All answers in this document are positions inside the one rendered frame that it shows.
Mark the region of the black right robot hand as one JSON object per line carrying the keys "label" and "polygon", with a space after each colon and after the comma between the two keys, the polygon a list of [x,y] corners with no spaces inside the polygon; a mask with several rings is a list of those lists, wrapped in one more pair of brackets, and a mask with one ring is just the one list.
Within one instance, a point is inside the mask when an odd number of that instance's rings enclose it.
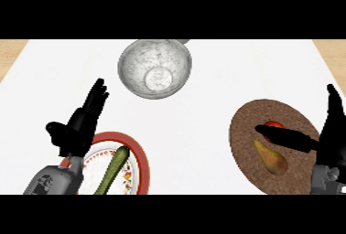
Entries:
{"label": "black right robot hand", "polygon": [[316,164],[338,169],[337,181],[346,185],[346,113],[332,84],[326,85],[326,91],[328,110],[319,140],[298,131],[266,125],[257,125],[255,131],[279,146],[304,153],[314,150]]}

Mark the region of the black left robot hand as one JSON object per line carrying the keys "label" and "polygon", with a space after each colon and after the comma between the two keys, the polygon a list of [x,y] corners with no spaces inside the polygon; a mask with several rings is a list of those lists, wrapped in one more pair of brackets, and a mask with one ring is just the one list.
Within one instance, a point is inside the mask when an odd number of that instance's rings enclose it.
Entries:
{"label": "black left robot hand", "polygon": [[109,93],[103,79],[97,79],[85,96],[84,105],[75,109],[66,124],[48,122],[45,131],[60,157],[84,157],[91,145],[97,120]]}

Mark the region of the red tomato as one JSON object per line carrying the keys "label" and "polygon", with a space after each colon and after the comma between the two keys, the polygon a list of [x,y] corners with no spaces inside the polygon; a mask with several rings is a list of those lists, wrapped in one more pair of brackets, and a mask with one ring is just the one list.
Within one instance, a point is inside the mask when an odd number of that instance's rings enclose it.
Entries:
{"label": "red tomato", "polygon": [[[267,121],[263,125],[264,125],[264,126],[269,126],[269,127],[274,127],[274,128],[285,129],[283,124],[279,123],[279,122],[274,122],[274,121]],[[263,135],[263,138],[264,138],[264,140],[270,143],[270,139],[267,138],[266,135]]]}

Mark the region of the brown round placemat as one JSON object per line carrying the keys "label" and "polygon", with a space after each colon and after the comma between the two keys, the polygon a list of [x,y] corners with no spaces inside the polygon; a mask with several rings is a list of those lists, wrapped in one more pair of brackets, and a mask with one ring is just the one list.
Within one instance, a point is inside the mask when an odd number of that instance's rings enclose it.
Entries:
{"label": "brown round placemat", "polygon": [[[316,153],[303,153],[269,143],[255,131],[255,126],[269,121],[279,122],[286,129],[301,132],[313,140],[319,139],[310,121],[289,105],[271,100],[251,101],[237,109],[230,120],[229,146],[235,162],[248,181],[264,194],[307,195]],[[266,170],[254,140],[285,157],[288,170],[283,175],[273,175]]]}

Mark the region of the grey marbled bowl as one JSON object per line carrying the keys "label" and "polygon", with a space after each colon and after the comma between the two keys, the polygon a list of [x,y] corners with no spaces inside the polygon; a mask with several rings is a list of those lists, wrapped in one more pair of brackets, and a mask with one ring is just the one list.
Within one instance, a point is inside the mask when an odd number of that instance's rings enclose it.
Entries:
{"label": "grey marbled bowl", "polygon": [[183,87],[192,70],[187,39],[137,39],[118,58],[118,77],[138,97],[159,100]]}

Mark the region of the yellow-green pear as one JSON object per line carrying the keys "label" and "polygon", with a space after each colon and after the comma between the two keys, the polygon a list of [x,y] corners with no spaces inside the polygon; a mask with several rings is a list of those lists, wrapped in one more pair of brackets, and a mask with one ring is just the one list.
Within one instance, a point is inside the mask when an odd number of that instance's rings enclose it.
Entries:
{"label": "yellow-green pear", "polygon": [[273,151],[258,140],[254,141],[254,147],[266,170],[274,176],[282,176],[288,170],[288,162],[285,157],[279,152]]}

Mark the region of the green cucumber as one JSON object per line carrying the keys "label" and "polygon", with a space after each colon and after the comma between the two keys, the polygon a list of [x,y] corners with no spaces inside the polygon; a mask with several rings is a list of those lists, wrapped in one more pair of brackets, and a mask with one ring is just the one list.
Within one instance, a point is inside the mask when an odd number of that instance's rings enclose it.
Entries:
{"label": "green cucumber", "polygon": [[107,164],[101,181],[94,192],[96,195],[104,195],[107,193],[109,187],[113,183],[118,172],[128,160],[128,157],[130,157],[130,148],[127,146],[121,146],[116,149],[110,162]]}

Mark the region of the red-rimmed white plate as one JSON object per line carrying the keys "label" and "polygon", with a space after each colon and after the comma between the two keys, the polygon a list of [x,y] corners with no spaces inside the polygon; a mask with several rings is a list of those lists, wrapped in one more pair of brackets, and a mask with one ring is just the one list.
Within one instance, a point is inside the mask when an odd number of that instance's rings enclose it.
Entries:
{"label": "red-rimmed white plate", "polygon": [[78,195],[93,195],[106,167],[121,146],[130,149],[130,157],[118,171],[106,192],[107,195],[143,195],[149,191],[149,163],[137,141],[124,133],[104,132],[94,135],[91,146],[84,157],[84,181]]}

